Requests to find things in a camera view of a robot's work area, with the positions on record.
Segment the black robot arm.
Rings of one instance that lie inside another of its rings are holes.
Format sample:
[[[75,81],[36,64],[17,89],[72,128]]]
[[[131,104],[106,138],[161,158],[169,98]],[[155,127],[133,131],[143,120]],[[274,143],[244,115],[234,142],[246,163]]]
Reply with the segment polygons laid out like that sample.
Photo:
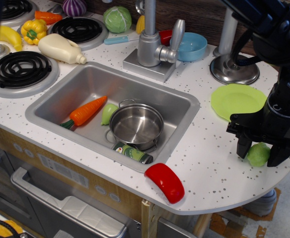
[[[237,154],[244,158],[253,142],[271,144],[268,167],[276,167],[290,156],[290,3],[280,0],[227,0],[233,17],[247,30],[238,40],[236,56],[249,39],[255,56],[278,66],[279,77],[263,108],[255,113],[232,114],[227,131],[238,138]]]

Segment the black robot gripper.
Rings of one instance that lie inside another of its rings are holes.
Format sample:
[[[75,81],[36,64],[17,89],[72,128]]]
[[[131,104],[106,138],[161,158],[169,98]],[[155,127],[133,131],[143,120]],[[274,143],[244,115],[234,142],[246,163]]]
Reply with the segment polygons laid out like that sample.
[[[232,114],[227,132],[238,138],[237,155],[244,159],[252,142],[272,146],[267,162],[276,167],[290,157],[290,82],[277,82],[262,109],[255,113]]]

